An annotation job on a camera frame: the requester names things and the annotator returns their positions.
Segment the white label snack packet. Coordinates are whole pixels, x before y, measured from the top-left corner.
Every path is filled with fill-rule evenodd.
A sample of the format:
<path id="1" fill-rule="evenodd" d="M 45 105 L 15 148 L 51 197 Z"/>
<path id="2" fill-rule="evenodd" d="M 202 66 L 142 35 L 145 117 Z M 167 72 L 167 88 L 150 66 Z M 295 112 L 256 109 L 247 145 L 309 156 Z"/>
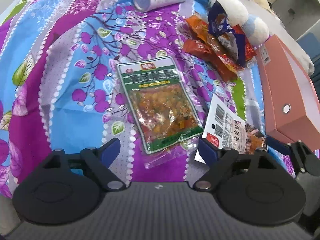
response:
<path id="1" fill-rule="evenodd" d="M 216 94 L 212 97 L 202 138 L 218 149 L 231 148 L 240 154 L 267 149 L 263 133 L 237 116 Z"/>

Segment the red foil snack packet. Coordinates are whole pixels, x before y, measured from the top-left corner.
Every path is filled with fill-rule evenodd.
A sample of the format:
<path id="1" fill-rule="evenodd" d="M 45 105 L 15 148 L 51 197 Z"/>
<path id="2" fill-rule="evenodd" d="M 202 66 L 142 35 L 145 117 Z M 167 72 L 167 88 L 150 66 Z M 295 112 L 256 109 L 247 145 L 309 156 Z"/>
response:
<path id="1" fill-rule="evenodd" d="M 237 63 L 241 66 L 244 66 L 245 62 L 248 62 L 256 55 L 256 52 L 250 44 L 245 33 L 242 31 L 240 25 L 235 25 L 233 29 L 236 38 L 236 44 L 238 46 Z"/>

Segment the blue white snack bag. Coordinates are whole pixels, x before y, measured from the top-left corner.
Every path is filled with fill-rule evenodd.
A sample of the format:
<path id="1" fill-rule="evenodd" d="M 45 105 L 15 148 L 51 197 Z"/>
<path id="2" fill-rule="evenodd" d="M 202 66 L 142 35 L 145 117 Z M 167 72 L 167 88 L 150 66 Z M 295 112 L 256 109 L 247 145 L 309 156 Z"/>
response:
<path id="1" fill-rule="evenodd" d="M 246 62 L 245 35 L 236 33 L 227 16 L 223 6 L 216 1 L 208 13 L 209 33 L 218 39 L 238 65 L 244 67 Z"/>

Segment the orange snack packet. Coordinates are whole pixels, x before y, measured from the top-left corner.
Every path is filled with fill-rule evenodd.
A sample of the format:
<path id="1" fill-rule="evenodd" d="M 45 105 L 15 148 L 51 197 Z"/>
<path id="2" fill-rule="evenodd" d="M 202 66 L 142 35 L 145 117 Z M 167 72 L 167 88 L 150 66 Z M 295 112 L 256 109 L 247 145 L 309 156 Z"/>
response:
<path id="1" fill-rule="evenodd" d="M 199 38 L 202 42 L 205 44 L 208 43 L 208 34 L 209 34 L 209 28 L 208 24 L 204 22 L 199 16 L 193 14 L 186 20 L 187 25 L 191 29 L 191 32 Z"/>

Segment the green pickled vegetable packet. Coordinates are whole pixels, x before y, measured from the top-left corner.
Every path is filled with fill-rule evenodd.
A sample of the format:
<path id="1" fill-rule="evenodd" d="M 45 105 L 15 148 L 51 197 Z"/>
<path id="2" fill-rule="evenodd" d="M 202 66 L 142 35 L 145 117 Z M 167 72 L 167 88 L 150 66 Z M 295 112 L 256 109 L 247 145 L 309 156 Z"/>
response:
<path id="1" fill-rule="evenodd" d="M 147 154 L 202 134 L 203 126 L 173 57 L 120 63 L 117 72 Z"/>

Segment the pink cardboard box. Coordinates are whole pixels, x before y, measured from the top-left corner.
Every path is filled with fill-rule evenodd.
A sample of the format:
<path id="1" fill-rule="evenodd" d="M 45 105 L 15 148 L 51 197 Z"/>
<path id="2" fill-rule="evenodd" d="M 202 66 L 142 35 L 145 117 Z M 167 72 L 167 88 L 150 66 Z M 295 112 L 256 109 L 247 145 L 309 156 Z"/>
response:
<path id="1" fill-rule="evenodd" d="M 267 135 L 283 143 L 301 140 L 319 149 L 319 100 L 298 60 L 278 36 L 256 50 Z"/>

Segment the white blue plush toy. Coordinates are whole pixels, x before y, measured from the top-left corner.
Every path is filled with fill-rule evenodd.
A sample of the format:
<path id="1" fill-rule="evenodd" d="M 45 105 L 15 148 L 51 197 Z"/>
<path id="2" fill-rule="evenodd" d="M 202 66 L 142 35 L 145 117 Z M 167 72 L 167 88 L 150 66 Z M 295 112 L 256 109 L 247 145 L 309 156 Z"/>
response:
<path id="1" fill-rule="evenodd" d="M 242 28 L 252 46 L 258 48 L 268 40 L 270 31 L 267 24 L 250 14 L 239 0 L 209 0 L 208 6 L 211 8 L 215 2 L 222 5 L 231 26 L 239 25 Z"/>

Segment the dark red snack packet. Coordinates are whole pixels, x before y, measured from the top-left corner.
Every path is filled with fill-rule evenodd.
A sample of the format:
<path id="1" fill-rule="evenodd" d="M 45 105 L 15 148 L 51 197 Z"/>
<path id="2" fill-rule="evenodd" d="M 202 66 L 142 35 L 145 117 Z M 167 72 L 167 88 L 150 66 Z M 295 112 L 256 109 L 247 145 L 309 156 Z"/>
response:
<path id="1" fill-rule="evenodd" d="M 185 41 L 182 50 L 185 53 L 210 62 L 223 81 L 229 82 L 238 78 L 237 70 L 230 62 L 226 61 L 226 54 L 216 54 L 212 48 L 201 41 L 188 39 Z"/>

